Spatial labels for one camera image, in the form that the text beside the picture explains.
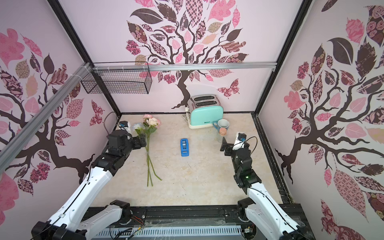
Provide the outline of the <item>artificial flower bouquet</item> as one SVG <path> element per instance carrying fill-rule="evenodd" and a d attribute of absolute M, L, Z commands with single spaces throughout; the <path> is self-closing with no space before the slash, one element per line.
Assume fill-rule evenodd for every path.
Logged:
<path fill-rule="evenodd" d="M 150 140 L 151 135 L 157 131 L 157 129 L 161 126 L 161 121 L 150 114 L 143 115 L 143 122 L 136 123 L 133 126 L 134 131 L 140 137 L 145 137 L 146 140 L 146 157 L 147 157 L 147 186 L 153 187 L 152 175 L 154 175 L 158 180 L 162 180 L 155 171 L 153 166 L 151 157 L 150 157 Z"/>

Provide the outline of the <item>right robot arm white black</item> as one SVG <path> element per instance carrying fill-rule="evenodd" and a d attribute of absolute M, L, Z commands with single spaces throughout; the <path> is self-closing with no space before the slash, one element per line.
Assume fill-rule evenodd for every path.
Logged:
<path fill-rule="evenodd" d="M 239 218 L 252 222 L 268 240 L 313 240 L 306 226 L 300 226 L 272 198 L 262 180 L 252 169 L 252 151 L 246 135 L 238 133 L 235 143 L 222 138 L 220 151 L 231 157 L 234 180 L 248 195 L 238 201 Z"/>

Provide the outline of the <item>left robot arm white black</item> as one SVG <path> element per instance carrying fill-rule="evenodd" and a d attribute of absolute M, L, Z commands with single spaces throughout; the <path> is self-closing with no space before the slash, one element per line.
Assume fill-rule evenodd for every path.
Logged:
<path fill-rule="evenodd" d="M 144 134 L 132 136 L 126 130 L 112 131 L 104 152 L 65 204 L 46 222 L 37 222 L 31 234 L 34 240 L 91 240 L 99 232 L 119 221 L 132 218 L 130 204 L 115 200 L 84 220 L 84 216 L 103 187 L 116 175 L 133 150 L 146 147 Z"/>

